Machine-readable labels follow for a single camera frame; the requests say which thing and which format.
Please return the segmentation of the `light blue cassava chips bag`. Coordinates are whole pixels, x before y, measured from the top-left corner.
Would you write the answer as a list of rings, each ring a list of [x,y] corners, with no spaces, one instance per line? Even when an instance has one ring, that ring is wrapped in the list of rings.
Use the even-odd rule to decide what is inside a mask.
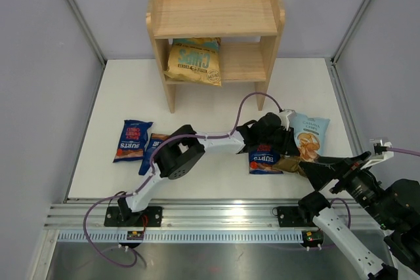
[[[330,119],[308,117],[297,113],[291,121],[294,129],[294,140],[299,151],[298,156],[283,155],[273,165],[276,172],[296,173],[306,177],[300,162],[317,162],[324,152],[324,142]]]

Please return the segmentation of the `blue Burts bag right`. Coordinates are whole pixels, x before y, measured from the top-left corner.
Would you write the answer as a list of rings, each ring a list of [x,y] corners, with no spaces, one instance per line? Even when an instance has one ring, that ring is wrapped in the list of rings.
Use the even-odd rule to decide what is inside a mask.
[[[249,152],[249,173],[250,174],[282,174],[281,170],[274,168],[280,160],[281,155],[273,150],[251,151]]]

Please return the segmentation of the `blue Burts bag centre left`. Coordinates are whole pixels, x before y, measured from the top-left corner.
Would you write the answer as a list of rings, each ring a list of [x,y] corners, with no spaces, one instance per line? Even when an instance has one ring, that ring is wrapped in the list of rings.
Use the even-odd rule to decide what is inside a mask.
[[[168,139],[169,135],[166,134],[158,134],[158,133],[152,133],[150,135],[150,139],[148,141],[148,145],[144,151],[144,157],[142,164],[139,168],[138,174],[140,176],[144,176],[149,168],[150,168],[150,158],[155,151],[155,149],[166,139]]]

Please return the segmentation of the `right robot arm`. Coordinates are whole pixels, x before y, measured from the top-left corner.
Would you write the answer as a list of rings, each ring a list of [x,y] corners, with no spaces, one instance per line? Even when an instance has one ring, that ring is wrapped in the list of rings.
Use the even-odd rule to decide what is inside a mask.
[[[393,158],[394,152],[394,148],[384,148],[376,155],[367,151],[356,157],[320,157],[299,164],[314,188],[299,201],[299,220],[320,228],[361,279],[419,278],[419,183],[399,179],[384,189],[370,171]],[[330,193],[345,191],[352,197],[354,228],[341,221],[340,210],[333,208],[322,193],[330,182],[335,183]],[[362,229],[373,229],[383,236],[390,264],[355,236],[354,232]]]

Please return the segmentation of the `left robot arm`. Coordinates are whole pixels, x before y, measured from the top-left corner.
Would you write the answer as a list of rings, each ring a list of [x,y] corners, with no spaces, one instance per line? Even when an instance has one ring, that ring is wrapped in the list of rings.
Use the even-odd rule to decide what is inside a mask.
[[[144,212],[162,184],[186,175],[206,153],[243,154],[269,147],[280,155],[298,155],[291,120],[293,110],[267,113],[233,131],[207,134],[183,125],[153,152],[150,168],[139,188],[117,200],[117,225],[131,227],[146,221]]]

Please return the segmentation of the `blue burts bag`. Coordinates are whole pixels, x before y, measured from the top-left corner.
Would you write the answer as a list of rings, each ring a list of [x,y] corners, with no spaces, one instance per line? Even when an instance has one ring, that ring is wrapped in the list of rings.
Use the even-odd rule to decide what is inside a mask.
[[[124,120],[114,163],[141,161],[148,143],[148,130],[154,123],[134,119]]]
[[[150,139],[148,141],[148,145],[144,151],[144,157],[142,164],[139,168],[138,174],[140,176],[144,176],[149,168],[150,168],[150,158],[155,151],[155,149],[166,139],[168,139],[169,135],[166,134],[158,134],[158,133],[152,133],[150,135]]]
[[[281,170],[274,168],[280,160],[281,155],[273,150],[251,151],[249,152],[249,173],[250,174],[282,174]]]

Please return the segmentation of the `yellow kettle chips bag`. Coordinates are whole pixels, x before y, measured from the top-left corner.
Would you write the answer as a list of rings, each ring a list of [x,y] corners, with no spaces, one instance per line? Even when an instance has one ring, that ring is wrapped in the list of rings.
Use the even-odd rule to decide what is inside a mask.
[[[173,80],[220,87],[220,37],[173,39],[164,74]]]

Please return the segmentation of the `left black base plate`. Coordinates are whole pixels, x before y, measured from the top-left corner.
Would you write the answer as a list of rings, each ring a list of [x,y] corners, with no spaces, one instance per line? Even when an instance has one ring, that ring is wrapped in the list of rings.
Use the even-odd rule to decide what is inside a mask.
[[[162,221],[162,207],[147,207],[140,212],[122,210],[119,207],[108,207],[104,225],[113,228],[159,228]]]

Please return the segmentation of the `aluminium mounting rail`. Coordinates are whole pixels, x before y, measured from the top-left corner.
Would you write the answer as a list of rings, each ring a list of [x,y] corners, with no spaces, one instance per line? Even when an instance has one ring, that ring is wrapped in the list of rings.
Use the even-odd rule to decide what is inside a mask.
[[[275,208],[296,203],[295,199],[154,201],[154,205],[163,209],[161,230],[278,230]],[[43,227],[46,230],[79,229],[90,207],[87,201],[53,204]]]

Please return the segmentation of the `wooden two-tier shelf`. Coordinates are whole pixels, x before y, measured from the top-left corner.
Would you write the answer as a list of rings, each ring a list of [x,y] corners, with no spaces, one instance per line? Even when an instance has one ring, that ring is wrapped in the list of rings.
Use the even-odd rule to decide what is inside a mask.
[[[283,0],[148,0],[146,27],[169,110],[175,110],[178,85],[164,74],[170,40],[238,38],[222,42],[221,79],[254,83],[257,107],[262,110],[284,26]]]

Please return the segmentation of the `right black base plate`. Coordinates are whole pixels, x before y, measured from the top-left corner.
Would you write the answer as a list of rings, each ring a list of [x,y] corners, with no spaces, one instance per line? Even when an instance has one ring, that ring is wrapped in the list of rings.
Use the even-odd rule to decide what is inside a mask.
[[[276,207],[276,215],[281,228],[313,228],[310,213],[298,206]]]

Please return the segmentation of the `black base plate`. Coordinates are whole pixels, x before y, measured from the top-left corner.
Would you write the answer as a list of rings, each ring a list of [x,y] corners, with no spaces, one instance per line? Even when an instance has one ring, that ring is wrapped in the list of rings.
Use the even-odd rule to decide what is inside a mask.
[[[159,228],[162,221],[162,207],[147,207],[140,212],[122,210],[119,207],[108,207],[104,225],[113,228]]]
[[[313,228],[310,213],[298,206],[276,207],[276,215],[281,228]]]

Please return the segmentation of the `blue Burts bag far left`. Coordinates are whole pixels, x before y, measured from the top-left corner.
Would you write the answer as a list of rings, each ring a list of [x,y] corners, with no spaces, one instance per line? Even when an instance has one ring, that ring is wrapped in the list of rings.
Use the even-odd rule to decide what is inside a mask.
[[[154,123],[134,119],[124,120],[114,163],[141,161],[148,143],[148,130]]]

